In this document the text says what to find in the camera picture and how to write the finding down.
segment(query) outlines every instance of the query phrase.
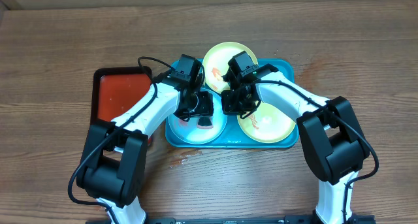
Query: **white base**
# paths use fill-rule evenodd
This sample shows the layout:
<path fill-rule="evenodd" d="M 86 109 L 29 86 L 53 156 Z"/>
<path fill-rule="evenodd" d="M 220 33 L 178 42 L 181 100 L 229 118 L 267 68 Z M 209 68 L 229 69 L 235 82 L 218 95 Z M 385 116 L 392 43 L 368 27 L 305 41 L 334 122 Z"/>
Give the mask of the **white base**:
<path fill-rule="evenodd" d="M 324 224 L 341 224 L 344 222 L 342 206 L 344 202 L 344 189 L 346 183 L 351 179 L 357 177 L 359 172 L 350 172 L 340 179 L 335 185 L 331 185 L 329 182 L 319 181 L 319 200 L 316 206 L 316 214 Z M 347 219 L 351 217 L 353 212 L 350 208 L 351 194 L 353 189 L 348 189 L 347 196 Z"/>
<path fill-rule="evenodd" d="M 98 198 L 97 201 L 106 203 L 112 208 L 119 224 L 143 224 L 145 222 L 146 214 L 139 204 L 138 197 L 135 198 L 132 204 L 125 205 L 123 208 L 118 208 L 115 203 L 106 199 Z M 112 224 L 115 224 L 109 212 L 107 214 L 112 220 Z"/>

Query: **cable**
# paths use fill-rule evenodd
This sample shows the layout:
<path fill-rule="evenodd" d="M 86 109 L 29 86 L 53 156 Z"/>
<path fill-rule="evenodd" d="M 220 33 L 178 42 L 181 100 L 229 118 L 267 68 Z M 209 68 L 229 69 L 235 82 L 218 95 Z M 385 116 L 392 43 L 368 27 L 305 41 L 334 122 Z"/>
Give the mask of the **cable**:
<path fill-rule="evenodd" d="M 152 61 L 156 61 L 158 63 L 164 64 L 165 66 L 167 66 L 168 68 L 170 68 L 171 70 L 174 70 L 174 67 L 170 66 L 169 64 L 158 60 L 156 58 L 153 57 L 140 57 L 138 58 L 138 64 L 139 67 L 141 69 L 143 69 L 143 71 L 146 73 L 146 75 L 148 76 L 148 78 L 150 78 L 150 80 L 152 80 L 151 74 L 147 73 L 144 66 L 142 66 L 140 60 L 142 59 L 149 59 Z M 93 157 L 94 154 L 98 153 L 99 151 L 101 151 L 107 143 L 110 142 L 110 140 L 112 140 L 112 138 L 116 135 L 118 135 L 125 126 L 129 125 L 132 121 L 135 120 L 135 118 L 137 118 L 141 113 L 143 113 L 143 111 L 145 109 L 147 109 L 147 107 L 149 107 L 152 102 L 154 101 L 154 99 L 157 97 L 157 93 L 158 93 L 158 89 L 157 89 L 157 84 L 152 81 L 152 85 L 154 87 L 154 93 L 150 99 L 150 101 L 148 101 L 138 112 L 136 112 L 134 115 L 132 115 L 125 123 L 121 124 L 115 131 L 113 131 L 112 133 L 110 133 L 105 139 L 103 139 L 103 141 L 93 150 L 90 152 L 90 154 L 79 164 L 79 166 L 76 168 L 76 170 L 73 172 L 73 174 L 71 175 L 69 184 L 68 184 L 68 188 L 67 188 L 67 193 L 69 198 L 76 204 L 83 204 L 83 205 L 98 205 L 98 206 L 102 206 L 106 209 L 107 212 L 109 212 L 110 216 L 112 217 L 112 220 L 115 224 L 119 224 L 118 220 L 116 219 L 115 213 L 113 212 L 112 207 L 110 207 L 109 205 L 107 205 L 106 203 L 103 202 L 92 202 L 92 201 L 84 201 L 84 200 L 78 200 L 74 197 L 73 193 L 72 193 L 72 185 L 78 175 L 78 173 L 81 171 L 81 169 L 86 165 L 86 163 Z"/>
<path fill-rule="evenodd" d="M 336 114 L 334 114 L 333 112 L 331 112 L 330 110 L 326 109 L 324 106 L 316 103 L 315 101 L 313 101 L 310 97 L 307 97 L 305 94 L 301 93 L 298 89 L 296 89 L 295 87 L 293 87 L 292 85 L 286 84 L 282 81 L 273 81 L 273 80 L 258 80 L 255 81 L 251 84 L 246 84 L 244 86 L 240 86 L 237 90 L 235 91 L 239 91 L 241 88 L 246 88 L 248 86 L 255 86 L 255 84 L 278 84 L 279 86 L 285 86 L 287 88 L 289 88 L 290 90 L 294 91 L 297 95 L 301 96 L 305 101 L 307 101 L 308 103 L 324 110 L 327 114 L 329 114 L 332 118 L 334 118 L 334 120 L 336 120 L 338 123 L 344 125 L 344 127 L 348 128 L 351 132 L 353 132 L 354 134 L 356 134 L 356 136 L 358 136 L 358 138 L 360 139 L 360 141 L 362 141 L 364 144 L 366 144 L 367 148 L 370 150 L 370 153 L 372 154 L 373 160 L 374 160 L 374 168 L 373 171 L 365 174 L 363 176 L 359 176 L 357 178 L 353 178 L 350 181 L 347 182 L 346 187 L 344 189 L 344 203 L 343 203 L 343 220 L 344 223 L 347 223 L 347 198 L 348 198 L 348 189 L 351 187 L 351 184 L 356 182 L 356 181 L 360 181 L 366 178 L 369 178 L 373 175 L 375 175 L 378 170 L 379 170 L 379 159 L 378 159 L 378 155 L 376 154 L 376 152 L 374 151 L 372 145 L 370 145 L 370 143 L 368 143 L 368 141 L 362 136 L 360 135 L 359 132 L 357 132 L 354 128 L 352 128 L 352 126 L 348 125 L 343 119 L 341 119 L 340 117 L 338 117 Z"/>

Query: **tray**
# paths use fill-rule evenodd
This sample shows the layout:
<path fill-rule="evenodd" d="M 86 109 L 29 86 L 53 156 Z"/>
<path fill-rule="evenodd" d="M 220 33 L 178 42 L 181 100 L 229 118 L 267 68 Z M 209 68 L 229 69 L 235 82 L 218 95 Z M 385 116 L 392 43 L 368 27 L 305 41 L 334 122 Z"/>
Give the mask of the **tray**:
<path fill-rule="evenodd" d="M 258 59 L 259 65 L 263 66 L 267 63 L 279 68 L 279 71 L 290 81 L 295 81 L 292 66 L 282 59 Z M 172 66 L 177 67 L 178 61 L 175 61 Z M 168 123 L 165 124 L 165 137 L 167 141 L 173 146 L 179 148 L 233 148 L 233 149 L 261 149 L 261 148 L 277 148 L 289 149 L 295 145 L 299 137 L 297 125 L 292 133 L 285 139 L 275 143 L 262 143 L 253 140 L 247 136 L 238 124 L 236 116 L 228 116 L 227 125 L 223 132 L 213 141 L 206 144 L 188 144 L 180 140 L 171 130 Z"/>

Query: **yellow plate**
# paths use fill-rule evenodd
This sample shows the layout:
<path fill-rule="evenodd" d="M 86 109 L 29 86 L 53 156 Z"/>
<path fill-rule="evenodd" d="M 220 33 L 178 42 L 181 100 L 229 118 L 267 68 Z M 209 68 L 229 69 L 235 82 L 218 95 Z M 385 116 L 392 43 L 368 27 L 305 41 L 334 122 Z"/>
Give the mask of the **yellow plate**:
<path fill-rule="evenodd" d="M 238 116 L 238 124 L 250 138 L 263 143 L 285 139 L 296 125 L 283 112 L 267 103 L 261 103 L 252 115 L 243 120 Z"/>
<path fill-rule="evenodd" d="M 255 64 L 258 64 L 254 53 L 245 45 L 237 42 L 223 42 L 215 45 L 203 58 L 206 84 L 215 92 L 221 93 L 229 90 L 228 83 L 224 82 L 222 76 L 227 74 L 229 69 L 228 61 L 231 58 L 246 51 Z"/>

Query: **wooden table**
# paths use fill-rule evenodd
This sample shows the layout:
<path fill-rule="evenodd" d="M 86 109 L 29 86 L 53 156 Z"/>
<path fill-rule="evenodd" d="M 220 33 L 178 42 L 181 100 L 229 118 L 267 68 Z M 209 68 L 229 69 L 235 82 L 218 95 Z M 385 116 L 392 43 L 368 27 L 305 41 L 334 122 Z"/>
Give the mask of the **wooden table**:
<path fill-rule="evenodd" d="M 318 95 L 348 98 L 381 163 L 355 184 L 353 211 L 416 222 L 417 14 L 418 1 L 408 0 L 5 12 L 0 222 L 105 217 L 73 204 L 66 190 L 89 127 L 94 71 L 136 65 L 138 56 L 203 57 L 224 41 L 288 60 L 296 83 Z M 367 159 L 361 174 L 372 167 Z M 299 142 L 289 150 L 180 150 L 160 127 L 140 199 L 152 217 L 277 217 L 309 214 L 317 187 Z"/>

